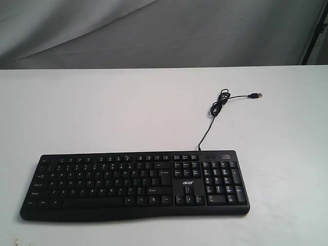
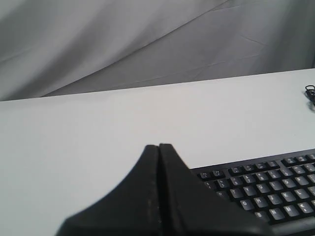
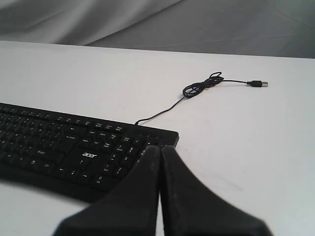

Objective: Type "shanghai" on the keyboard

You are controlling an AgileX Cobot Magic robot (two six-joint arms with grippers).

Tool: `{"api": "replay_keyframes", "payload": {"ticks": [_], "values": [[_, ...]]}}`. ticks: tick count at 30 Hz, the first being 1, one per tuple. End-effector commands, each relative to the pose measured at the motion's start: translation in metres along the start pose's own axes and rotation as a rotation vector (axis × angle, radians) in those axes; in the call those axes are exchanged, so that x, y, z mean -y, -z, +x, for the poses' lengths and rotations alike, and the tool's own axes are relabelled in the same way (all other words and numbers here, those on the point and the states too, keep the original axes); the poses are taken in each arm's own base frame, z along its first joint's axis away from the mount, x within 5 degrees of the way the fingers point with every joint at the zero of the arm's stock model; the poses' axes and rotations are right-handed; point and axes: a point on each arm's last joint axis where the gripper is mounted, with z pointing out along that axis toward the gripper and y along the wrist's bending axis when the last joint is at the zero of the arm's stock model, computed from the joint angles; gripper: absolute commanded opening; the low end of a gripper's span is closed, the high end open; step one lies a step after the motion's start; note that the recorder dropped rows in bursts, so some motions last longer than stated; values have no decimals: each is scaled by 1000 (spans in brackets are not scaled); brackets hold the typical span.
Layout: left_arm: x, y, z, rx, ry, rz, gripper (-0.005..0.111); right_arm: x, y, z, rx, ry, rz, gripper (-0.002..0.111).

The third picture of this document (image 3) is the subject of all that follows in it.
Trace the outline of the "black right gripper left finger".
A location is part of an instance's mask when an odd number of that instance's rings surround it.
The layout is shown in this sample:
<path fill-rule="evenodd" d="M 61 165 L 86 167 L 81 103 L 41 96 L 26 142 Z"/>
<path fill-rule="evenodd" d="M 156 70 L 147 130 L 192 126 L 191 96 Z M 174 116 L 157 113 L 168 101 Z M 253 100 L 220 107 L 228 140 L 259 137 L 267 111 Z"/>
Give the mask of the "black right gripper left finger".
<path fill-rule="evenodd" d="M 114 189 L 95 204 L 64 219 L 57 236 L 154 236 L 158 214 L 160 149 L 144 155 Z"/>

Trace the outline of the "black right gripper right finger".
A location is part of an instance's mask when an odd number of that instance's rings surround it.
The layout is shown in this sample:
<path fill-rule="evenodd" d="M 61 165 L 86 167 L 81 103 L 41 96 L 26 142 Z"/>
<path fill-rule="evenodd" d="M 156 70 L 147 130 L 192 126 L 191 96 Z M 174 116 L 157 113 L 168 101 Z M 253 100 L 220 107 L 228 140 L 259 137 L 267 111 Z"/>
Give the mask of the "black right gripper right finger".
<path fill-rule="evenodd" d="M 221 199 L 172 146 L 161 150 L 160 195 L 166 236 L 271 236 L 264 221 Z"/>

